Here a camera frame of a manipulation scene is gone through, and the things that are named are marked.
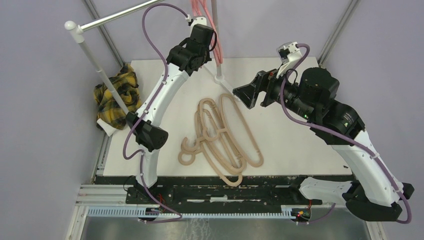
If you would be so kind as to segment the pink plastic hanger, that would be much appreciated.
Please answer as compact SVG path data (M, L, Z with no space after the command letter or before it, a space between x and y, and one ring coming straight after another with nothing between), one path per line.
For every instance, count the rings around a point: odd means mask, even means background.
M218 22L218 4L216 0L204 0L203 8L207 17L209 18L209 22L211 23L212 28L215 30L217 34L216 46L213 50L216 66L220 66L223 63L223 51L219 37L219 22Z
M200 2L201 7L203 8L203 11L204 11L206 17L209 20L211 27L214 30L214 40L213 40L213 43L212 43L212 51L213 51L215 63L216 63L217 66L219 66L223 63L223 51L222 51L220 38L219 38L219 35L218 35L218 27L216 26L216 24L213 20L212 14L208 10L207 1L206 0L199 0L199 2Z
M198 0L190 0L190 4L191 4L193 16L197 17L197 16L203 15L203 13L202 13L202 11L200 10L200 7L199 7L199 1Z

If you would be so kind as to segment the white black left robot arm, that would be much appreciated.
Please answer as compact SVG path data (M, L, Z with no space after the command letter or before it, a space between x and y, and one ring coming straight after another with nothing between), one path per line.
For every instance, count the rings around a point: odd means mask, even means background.
M158 191L157 166L160 149L169 134L160 127L164 114L180 87L205 63L211 61L210 45L215 40L213 28L195 24L190 36L174 46L165 59L165 69L147 100L135 113L128 113L127 123L138 144L141 156L136 180L143 185L138 197L147 204L154 202Z

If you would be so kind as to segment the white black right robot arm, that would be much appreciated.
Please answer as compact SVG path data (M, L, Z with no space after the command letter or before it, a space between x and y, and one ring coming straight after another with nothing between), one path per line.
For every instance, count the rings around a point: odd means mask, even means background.
M345 206L354 216L367 222L396 222L406 210L404 224L412 220L408 200L414 187L400 182L387 169L374 148L363 120L351 106L336 100L339 81L323 68L303 71L299 81L290 82L293 73L278 75L277 70L259 71L251 83L233 89L233 94L249 109L261 92L262 107L279 103L290 120L309 127L347 163L355 179L331 181L300 176L289 189L295 204L320 200Z

